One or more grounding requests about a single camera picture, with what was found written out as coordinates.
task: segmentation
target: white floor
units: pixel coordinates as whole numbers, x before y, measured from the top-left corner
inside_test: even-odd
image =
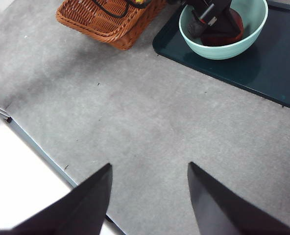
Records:
[[[9,229],[71,188],[0,118],[0,229]],[[101,235],[120,234],[105,222]]]

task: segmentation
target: dark teal tray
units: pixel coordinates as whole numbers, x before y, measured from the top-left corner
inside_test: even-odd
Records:
[[[290,5],[268,2],[269,15],[257,41],[228,60],[195,54],[179,31],[181,6],[153,41],[171,60],[290,108]]]

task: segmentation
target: gray table surface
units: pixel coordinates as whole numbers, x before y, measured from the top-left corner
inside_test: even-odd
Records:
[[[0,105],[75,183],[112,163],[125,233],[199,234],[190,161],[290,225],[290,109],[157,56],[175,7],[123,52],[59,24],[61,2],[0,16]]]

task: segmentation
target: bowl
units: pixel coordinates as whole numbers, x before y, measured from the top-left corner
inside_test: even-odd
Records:
[[[232,0],[231,8],[236,10],[243,20],[244,34],[239,42],[220,46],[204,46],[201,40],[193,39],[187,30],[192,18],[193,7],[187,5],[180,16],[180,32],[188,46],[198,55],[212,60],[224,60],[237,56],[247,50],[258,38],[268,16],[266,0]]]

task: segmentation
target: wicker basket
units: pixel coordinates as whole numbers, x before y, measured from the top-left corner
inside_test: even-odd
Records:
[[[121,14],[125,9],[123,0],[98,0],[108,11]],[[152,0],[145,9],[129,6],[127,14],[114,18],[92,0],[65,0],[56,13],[57,20],[96,40],[127,50],[165,6],[165,0]]]

